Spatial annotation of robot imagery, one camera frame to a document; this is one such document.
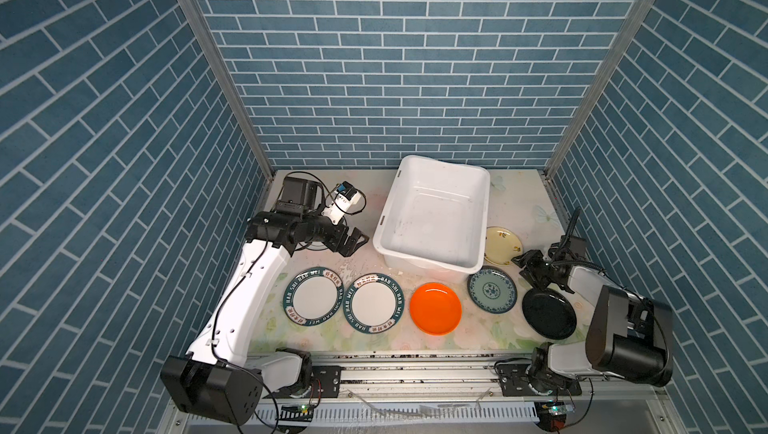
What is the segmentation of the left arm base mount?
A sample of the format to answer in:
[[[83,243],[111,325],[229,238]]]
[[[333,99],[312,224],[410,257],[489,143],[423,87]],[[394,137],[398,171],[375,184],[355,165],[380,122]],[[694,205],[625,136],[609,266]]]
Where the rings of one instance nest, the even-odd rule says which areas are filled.
[[[342,368],[338,365],[278,368],[268,367],[262,371],[266,386],[276,399],[321,400],[337,398],[339,395]]]

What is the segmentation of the black plate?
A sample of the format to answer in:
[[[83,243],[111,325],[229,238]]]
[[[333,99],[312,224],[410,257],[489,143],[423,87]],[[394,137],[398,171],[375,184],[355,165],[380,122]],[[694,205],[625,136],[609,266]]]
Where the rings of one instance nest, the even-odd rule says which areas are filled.
[[[522,299],[525,320],[539,335],[551,340],[565,340],[577,327],[572,304],[552,289],[531,289]]]

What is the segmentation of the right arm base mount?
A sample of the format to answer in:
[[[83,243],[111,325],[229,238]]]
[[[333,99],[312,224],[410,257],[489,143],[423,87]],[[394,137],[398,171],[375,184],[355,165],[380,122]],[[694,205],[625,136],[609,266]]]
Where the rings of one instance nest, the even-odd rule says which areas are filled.
[[[504,397],[579,396],[580,383],[571,378],[536,367],[530,359],[511,358],[497,361],[492,371]]]

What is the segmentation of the yellow plate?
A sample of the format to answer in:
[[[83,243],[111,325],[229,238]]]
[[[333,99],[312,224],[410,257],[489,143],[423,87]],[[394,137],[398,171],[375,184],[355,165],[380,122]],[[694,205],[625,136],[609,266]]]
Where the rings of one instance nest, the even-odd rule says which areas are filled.
[[[492,226],[486,230],[484,259],[491,264],[506,266],[522,255],[523,244],[509,229]]]

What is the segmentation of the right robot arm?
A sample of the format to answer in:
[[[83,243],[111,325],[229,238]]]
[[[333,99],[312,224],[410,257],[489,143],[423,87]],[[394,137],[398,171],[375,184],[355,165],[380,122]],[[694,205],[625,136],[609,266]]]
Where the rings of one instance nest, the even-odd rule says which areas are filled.
[[[567,249],[553,245],[550,253],[552,260],[539,250],[511,259],[531,285],[521,301],[524,318],[548,339],[533,351],[526,371],[530,387],[548,395],[590,376],[668,384],[673,375],[672,308],[619,286],[604,268]],[[578,294],[593,307],[584,341],[562,342],[576,326],[575,308],[564,293]]]

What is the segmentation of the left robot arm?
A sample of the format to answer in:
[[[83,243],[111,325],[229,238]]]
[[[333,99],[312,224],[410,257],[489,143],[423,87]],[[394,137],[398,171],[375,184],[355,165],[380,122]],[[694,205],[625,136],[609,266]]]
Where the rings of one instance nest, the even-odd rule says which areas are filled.
[[[240,259],[210,320],[186,353],[168,357],[161,369],[181,412],[242,427],[263,398],[314,392],[318,383],[307,352],[280,349],[246,367],[251,330],[298,248],[320,243],[350,257],[368,242],[345,221],[366,206],[366,195],[347,181],[329,189],[306,171],[285,176],[273,207],[249,220]]]

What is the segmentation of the blue-green patterned plate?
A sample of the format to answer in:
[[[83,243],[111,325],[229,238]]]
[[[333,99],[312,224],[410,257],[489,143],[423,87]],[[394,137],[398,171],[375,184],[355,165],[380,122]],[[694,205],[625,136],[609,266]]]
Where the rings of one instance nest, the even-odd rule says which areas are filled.
[[[483,266],[467,279],[471,300],[481,310],[491,314],[504,314],[512,310],[518,299],[517,287],[504,271]]]

